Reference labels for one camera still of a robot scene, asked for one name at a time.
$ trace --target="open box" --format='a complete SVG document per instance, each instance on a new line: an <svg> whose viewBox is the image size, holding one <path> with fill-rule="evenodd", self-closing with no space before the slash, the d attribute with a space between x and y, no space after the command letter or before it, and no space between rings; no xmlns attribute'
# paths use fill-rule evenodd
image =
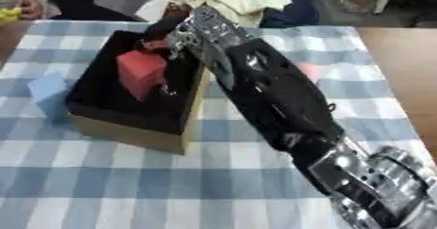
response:
<svg viewBox="0 0 437 229"><path fill-rule="evenodd" d="M67 109L85 135L183 154L208 85L208 71L185 52L168 62L165 72L176 95L162 95L156 87L145 101L136 100L119 81L116 57L131 51L142 36L116 31L72 88Z"/></svg>

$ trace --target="blue cube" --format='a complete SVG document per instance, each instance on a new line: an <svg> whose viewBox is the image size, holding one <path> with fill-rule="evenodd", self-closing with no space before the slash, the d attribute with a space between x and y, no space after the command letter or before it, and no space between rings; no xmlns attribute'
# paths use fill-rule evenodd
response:
<svg viewBox="0 0 437 229"><path fill-rule="evenodd" d="M52 120L61 120L66 117L64 100L68 87L59 73L40 77L28 83L33 102L41 111Z"/></svg>

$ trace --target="red block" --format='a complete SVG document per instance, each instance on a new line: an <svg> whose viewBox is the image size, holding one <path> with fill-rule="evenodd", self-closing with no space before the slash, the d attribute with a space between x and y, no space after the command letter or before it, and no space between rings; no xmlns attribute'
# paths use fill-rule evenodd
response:
<svg viewBox="0 0 437 229"><path fill-rule="evenodd" d="M157 54L131 51L117 57L122 85L137 99L145 100L156 85L164 84L166 61Z"/></svg>

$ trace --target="checkered tablecloth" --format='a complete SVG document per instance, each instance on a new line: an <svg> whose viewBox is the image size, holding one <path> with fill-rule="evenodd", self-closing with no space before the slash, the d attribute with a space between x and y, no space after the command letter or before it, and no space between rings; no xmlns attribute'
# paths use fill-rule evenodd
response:
<svg viewBox="0 0 437 229"><path fill-rule="evenodd" d="M70 85L114 30L144 23L37 21L0 72L0 228L346 229L329 200L272 150L212 81L185 156L54 125L26 84ZM292 61L322 65L318 85L350 136L430 161L355 29L251 29Z"/></svg>

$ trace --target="metal robot arm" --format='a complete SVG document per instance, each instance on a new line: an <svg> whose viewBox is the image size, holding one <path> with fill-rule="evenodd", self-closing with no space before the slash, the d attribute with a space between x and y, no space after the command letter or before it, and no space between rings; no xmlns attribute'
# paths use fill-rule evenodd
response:
<svg viewBox="0 0 437 229"><path fill-rule="evenodd" d="M335 107L267 43L206 6L165 40L174 56L188 49L206 64L243 116L294 158L352 228L437 228L436 172L400 149L369 155L349 140Z"/></svg>

